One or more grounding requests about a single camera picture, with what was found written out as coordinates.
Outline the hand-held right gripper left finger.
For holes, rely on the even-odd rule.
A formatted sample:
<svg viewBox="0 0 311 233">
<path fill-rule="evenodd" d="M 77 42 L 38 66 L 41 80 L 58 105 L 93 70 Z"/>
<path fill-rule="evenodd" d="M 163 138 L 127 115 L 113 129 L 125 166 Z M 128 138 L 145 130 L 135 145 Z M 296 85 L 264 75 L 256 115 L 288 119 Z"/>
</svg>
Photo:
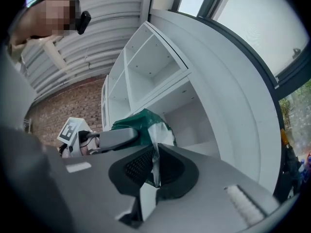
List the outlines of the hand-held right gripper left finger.
<svg viewBox="0 0 311 233">
<path fill-rule="evenodd" d="M 156 214 L 143 221 L 139 192 L 152 159 L 149 146 L 76 158 L 47 147 L 49 177 L 57 196 L 58 233 L 156 233 Z"/>
</svg>

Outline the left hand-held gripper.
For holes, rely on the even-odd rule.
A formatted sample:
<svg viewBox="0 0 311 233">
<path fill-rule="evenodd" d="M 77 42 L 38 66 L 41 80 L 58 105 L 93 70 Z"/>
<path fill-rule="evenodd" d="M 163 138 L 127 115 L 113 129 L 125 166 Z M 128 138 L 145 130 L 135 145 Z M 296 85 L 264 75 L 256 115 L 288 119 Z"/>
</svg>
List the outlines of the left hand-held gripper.
<svg viewBox="0 0 311 233">
<path fill-rule="evenodd" d="M 59 154 L 62 158 L 81 157 L 116 150 L 135 141 L 137 130 L 124 128 L 94 132 L 82 118 L 69 117 L 57 139 L 62 142 Z"/>
</svg>

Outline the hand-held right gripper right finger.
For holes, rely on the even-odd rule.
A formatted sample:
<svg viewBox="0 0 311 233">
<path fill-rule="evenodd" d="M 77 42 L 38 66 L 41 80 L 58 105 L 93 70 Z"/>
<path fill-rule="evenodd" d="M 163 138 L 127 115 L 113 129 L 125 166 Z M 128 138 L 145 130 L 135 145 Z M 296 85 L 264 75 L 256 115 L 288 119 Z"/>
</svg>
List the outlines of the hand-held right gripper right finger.
<svg viewBox="0 0 311 233">
<path fill-rule="evenodd" d="M 265 216 L 279 207 L 272 193 L 230 164 L 175 146 L 164 147 L 192 160 L 198 167 L 199 177 L 183 197 L 160 201 L 143 223 L 143 232 L 236 233 L 247 229 L 225 191 L 232 185 L 246 193 Z"/>
</svg>

